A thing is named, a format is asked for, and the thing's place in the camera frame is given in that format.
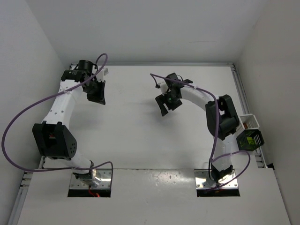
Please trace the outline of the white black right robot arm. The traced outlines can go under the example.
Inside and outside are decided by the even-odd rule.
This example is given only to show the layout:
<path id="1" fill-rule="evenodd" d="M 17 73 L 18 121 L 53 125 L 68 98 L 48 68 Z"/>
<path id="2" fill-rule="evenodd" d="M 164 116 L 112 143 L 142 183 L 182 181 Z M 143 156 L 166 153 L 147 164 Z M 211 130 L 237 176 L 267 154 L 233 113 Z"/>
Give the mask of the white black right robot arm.
<path id="1" fill-rule="evenodd" d="M 240 124 L 232 98 L 229 95 L 215 96 L 197 87 L 193 81 L 182 79 L 176 73 L 156 82 L 161 94 L 155 98 L 161 115 L 174 111 L 187 100 L 205 111 L 207 128 L 213 136 L 213 147 L 209 157 L 209 178 L 218 182 L 233 171 L 231 163 L 231 137 Z"/>

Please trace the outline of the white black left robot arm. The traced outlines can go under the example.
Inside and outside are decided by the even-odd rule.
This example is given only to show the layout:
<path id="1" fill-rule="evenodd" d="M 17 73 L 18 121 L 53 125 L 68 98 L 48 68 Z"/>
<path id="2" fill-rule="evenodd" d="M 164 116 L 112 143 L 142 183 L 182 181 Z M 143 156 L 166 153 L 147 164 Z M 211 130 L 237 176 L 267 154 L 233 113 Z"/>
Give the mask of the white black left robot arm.
<path id="1" fill-rule="evenodd" d="M 108 69 L 98 69 L 88 60 L 80 60 L 74 69 L 64 71 L 58 96 L 41 123 L 32 128 L 38 150 L 42 156 L 63 162 L 73 169 L 81 181 L 95 179 L 94 163 L 77 149 L 77 141 L 69 131 L 75 104 L 82 93 L 90 102 L 105 105 L 105 76 Z"/>

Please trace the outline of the white right slotted bin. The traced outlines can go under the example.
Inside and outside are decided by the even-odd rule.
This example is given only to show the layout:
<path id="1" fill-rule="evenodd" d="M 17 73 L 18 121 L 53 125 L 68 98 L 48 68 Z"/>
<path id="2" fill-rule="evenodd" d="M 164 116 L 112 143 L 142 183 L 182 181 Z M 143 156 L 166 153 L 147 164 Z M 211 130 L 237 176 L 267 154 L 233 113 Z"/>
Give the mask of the white right slotted bin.
<path id="1" fill-rule="evenodd" d="M 253 114 L 245 114 L 239 116 L 240 124 L 237 126 L 236 135 L 241 134 L 245 130 L 259 129 L 260 125 Z M 247 129 L 244 128 L 243 123 L 247 124 Z"/>

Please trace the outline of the black right slotted bin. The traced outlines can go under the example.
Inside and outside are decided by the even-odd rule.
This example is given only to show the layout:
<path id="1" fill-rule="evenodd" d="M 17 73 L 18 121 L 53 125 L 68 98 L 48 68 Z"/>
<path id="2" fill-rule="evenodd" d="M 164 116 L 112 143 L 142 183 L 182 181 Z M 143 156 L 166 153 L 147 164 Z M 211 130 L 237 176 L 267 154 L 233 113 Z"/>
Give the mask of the black right slotted bin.
<path id="1" fill-rule="evenodd" d="M 264 139 L 259 129 L 246 129 L 237 138 L 239 150 L 254 151 L 264 145 Z"/>

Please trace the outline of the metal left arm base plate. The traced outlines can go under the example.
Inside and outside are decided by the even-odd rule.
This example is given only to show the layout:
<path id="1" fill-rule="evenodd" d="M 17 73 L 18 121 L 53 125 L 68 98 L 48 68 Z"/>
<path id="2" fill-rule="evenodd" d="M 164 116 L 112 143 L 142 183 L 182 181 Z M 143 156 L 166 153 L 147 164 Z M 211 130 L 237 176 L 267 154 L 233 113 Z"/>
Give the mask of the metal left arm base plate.
<path id="1" fill-rule="evenodd" d="M 70 179 L 70 189 L 103 189 L 112 185 L 113 172 L 109 169 L 93 169 L 87 174 L 73 173 Z"/>

